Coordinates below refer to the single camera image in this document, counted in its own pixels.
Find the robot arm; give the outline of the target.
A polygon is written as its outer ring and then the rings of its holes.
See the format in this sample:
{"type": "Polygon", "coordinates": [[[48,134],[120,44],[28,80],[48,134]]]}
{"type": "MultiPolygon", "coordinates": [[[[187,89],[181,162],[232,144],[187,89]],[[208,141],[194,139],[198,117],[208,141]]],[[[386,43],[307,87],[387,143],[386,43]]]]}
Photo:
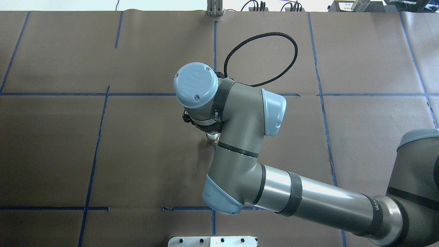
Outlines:
{"type": "Polygon", "coordinates": [[[385,195],[370,197],[258,162],[265,136],[276,136],[286,99],[216,75],[200,62],[181,67],[174,91],[183,118],[220,132],[202,199],[236,215],[248,204],[369,239],[382,247],[438,242],[438,129],[405,133],[385,195]]]}

